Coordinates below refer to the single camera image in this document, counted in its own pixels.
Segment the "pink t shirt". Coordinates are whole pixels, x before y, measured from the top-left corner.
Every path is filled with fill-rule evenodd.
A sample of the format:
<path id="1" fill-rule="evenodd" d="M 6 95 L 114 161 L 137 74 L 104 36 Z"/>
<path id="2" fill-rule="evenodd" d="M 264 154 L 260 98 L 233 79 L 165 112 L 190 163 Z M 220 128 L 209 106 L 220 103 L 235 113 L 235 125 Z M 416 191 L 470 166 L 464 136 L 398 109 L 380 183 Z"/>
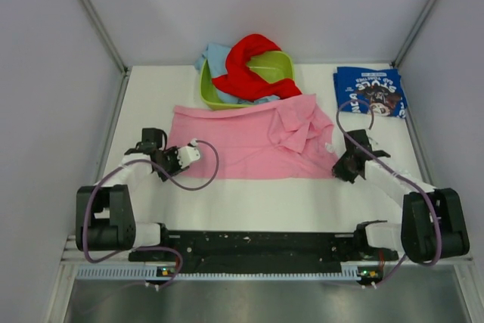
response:
<path id="1" fill-rule="evenodd" d="M 334 125 L 314 95 L 233 110 L 177 106 L 169 132 L 171 146 L 202 140 L 202 158 L 186 172 L 195 178 L 329 179 L 336 154 Z"/>

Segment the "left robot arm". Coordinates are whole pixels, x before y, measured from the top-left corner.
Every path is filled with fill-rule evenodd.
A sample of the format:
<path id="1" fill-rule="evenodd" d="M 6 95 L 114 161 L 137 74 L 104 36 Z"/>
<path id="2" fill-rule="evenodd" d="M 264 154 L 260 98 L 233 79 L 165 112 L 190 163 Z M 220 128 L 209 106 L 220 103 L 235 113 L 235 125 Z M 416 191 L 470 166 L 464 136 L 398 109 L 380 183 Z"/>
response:
<path id="1" fill-rule="evenodd" d="M 165 182 L 182 171 L 178 148 L 167 147 L 161 129 L 145 128 L 141 140 L 128 149 L 120 165 L 95 185 L 76 192 L 76 246 L 79 250 L 125 251 L 144 247 L 154 259 L 165 259 L 171 241 L 159 222 L 137 222 L 132 192 L 152 174 Z"/>

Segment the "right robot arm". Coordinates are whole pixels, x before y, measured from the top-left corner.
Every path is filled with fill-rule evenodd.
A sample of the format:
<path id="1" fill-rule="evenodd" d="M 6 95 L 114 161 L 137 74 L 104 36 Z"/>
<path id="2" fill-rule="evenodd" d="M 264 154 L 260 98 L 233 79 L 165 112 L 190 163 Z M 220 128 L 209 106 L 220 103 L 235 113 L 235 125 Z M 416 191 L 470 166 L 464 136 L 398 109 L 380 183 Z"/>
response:
<path id="1" fill-rule="evenodd" d="M 454 189 L 437 188 L 397 169 L 390 154 L 373 149 L 364 129 L 347 132 L 344 141 L 346 151 L 333 166 L 334 177 L 349 183 L 361 178 L 402 211 L 400 223 L 374 220 L 357 225 L 352 247 L 358 257 L 370 259 L 383 248 L 424 264 L 468 254 L 466 222 Z"/>

